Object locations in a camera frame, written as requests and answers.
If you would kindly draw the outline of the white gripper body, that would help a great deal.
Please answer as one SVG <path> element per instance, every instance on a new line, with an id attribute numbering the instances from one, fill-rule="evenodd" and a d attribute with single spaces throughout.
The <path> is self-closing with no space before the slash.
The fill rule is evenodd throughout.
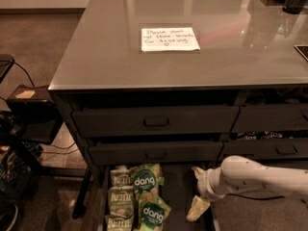
<path id="1" fill-rule="evenodd" d="M 206 171 L 205 176 L 202 178 L 196 178 L 197 189 L 200 196 L 208 199 L 209 201 L 217 201 L 225 197 L 224 193 L 218 192 L 218 188 L 221 187 L 220 182 L 220 169 L 204 169 Z"/>

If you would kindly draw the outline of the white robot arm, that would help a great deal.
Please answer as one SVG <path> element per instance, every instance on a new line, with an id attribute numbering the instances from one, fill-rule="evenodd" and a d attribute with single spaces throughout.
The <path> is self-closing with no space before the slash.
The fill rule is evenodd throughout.
<path id="1" fill-rule="evenodd" d="M 279 196 L 308 201 L 308 171 L 288 167 L 269 167 L 246 157 L 233 155 L 225 158 L 219 167 L 202 169 L 192 167 L 199 195 L 192 199 L 188 221 L 198 220 L 211 202 L 228 194 L 251 190 L 266 190 Z"/>

